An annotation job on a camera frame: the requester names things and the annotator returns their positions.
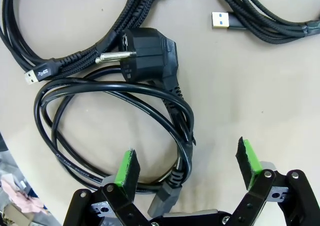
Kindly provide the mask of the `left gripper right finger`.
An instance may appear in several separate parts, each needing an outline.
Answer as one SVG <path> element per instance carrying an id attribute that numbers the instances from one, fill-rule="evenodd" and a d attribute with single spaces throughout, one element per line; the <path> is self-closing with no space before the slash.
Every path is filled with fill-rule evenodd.
<path id="1" fill-rule="evenodd" d="M 276 202 L 286 225 L 319 225 L 320 206 L 305 173 L 264 168 L 250 142 L 240 138 L 236 158 L 247 193 L 231 215 L 232 225 L 254 225 L 266 202 Z"/>

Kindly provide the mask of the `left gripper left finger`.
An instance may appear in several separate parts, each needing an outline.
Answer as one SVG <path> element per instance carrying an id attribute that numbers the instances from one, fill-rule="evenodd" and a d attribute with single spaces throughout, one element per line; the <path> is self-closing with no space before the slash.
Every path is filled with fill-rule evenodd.
<path id="1" fill-rule="evenodd" d="M 150 225 L 134 205 L 140 169 L 136 151 L 126 151 L 117 174 L 96 191 L 74 192 L 63 225 Z"/>

